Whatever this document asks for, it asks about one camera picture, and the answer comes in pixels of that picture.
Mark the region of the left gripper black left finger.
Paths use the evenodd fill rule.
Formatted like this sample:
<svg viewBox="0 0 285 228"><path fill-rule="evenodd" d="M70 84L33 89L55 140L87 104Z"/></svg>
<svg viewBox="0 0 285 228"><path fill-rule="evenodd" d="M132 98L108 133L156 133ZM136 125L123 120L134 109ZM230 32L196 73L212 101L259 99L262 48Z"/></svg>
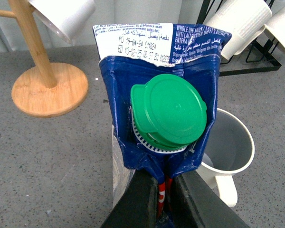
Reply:
<svg viewBox="0 0 285 228"><path fill-rule="evenodd" d="M153 228L158 184L146 171L136 171L128 188L101 225L103 228Z"/></svg>

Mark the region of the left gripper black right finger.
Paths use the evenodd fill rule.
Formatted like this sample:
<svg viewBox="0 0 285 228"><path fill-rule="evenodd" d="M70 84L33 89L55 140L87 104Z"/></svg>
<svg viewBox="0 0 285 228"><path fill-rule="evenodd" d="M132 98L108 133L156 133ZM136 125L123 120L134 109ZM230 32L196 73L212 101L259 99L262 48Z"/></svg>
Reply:
<svg viewBox="0 0 285 228"><path fill-rule="evenodd" d="M177 228L248 228L197 174L190 171L174 178L171 208Z"/></svg>

